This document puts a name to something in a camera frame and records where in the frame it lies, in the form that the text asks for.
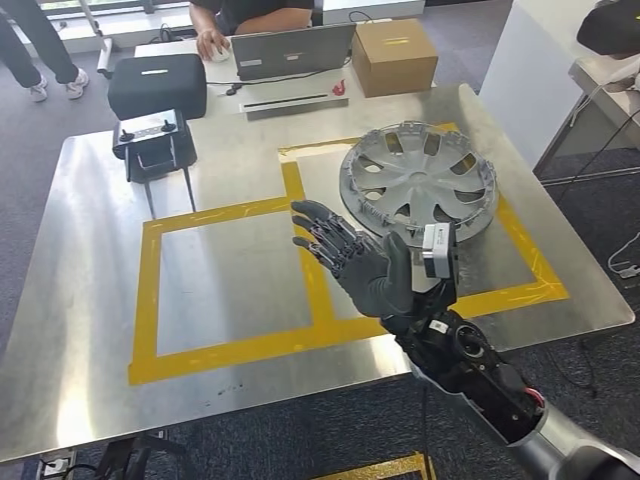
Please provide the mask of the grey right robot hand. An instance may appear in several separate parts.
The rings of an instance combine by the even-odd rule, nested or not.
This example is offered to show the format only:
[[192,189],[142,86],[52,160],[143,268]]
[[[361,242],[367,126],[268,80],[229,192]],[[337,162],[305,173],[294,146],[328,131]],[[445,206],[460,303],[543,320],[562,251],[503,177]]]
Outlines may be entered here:
[[398,233],[378,242],[319,202],[293,201],[291,207],[293,223],[312,236],[293,242],[329,271],[358,312],[385,318],[412,310],[411,253]]

